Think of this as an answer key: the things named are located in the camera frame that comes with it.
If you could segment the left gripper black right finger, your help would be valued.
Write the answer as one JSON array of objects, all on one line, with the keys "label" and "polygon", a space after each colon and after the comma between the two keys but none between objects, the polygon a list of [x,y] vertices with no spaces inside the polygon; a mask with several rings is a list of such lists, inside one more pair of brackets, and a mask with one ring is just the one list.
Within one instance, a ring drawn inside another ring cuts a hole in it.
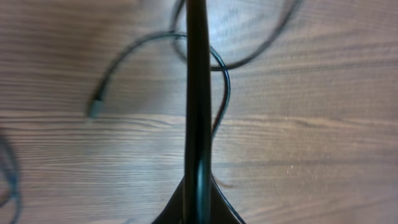
[{"label": "left gripper black right finger", "polygon": [[211,178],[211,224],[246,224]]}]

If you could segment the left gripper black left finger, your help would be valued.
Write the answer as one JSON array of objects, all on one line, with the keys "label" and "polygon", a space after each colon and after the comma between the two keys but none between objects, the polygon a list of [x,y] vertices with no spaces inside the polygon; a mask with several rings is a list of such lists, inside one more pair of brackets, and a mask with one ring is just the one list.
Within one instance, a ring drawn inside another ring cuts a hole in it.
[{"label": "left gripper black left finger", "polygon": [[181,224],[183,223],[183,183],[180,181],[175,192],[163,211],[157,216],[152,224]]}]

